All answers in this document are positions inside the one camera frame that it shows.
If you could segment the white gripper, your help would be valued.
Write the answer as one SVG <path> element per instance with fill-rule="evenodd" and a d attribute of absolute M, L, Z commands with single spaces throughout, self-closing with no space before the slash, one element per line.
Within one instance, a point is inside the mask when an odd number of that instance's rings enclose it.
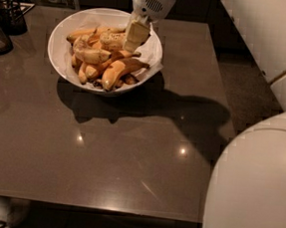
<path fill-rule="evenodd" d="M 133 52 L 150 35 L 150 22 L 162 20 L 177 0 L 132 0 L 134 10 L 127 24 L 123 47 Z"/>

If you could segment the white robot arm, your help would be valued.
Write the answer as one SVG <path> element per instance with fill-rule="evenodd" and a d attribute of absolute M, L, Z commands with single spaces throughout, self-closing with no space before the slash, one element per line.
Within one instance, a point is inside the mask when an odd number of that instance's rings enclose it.
<path fill-rule="evenodd" d="M 220 0 L 282 113 L 229 142 L 215 163 L 202 228 L 286 228 L 286 0 Z"/>

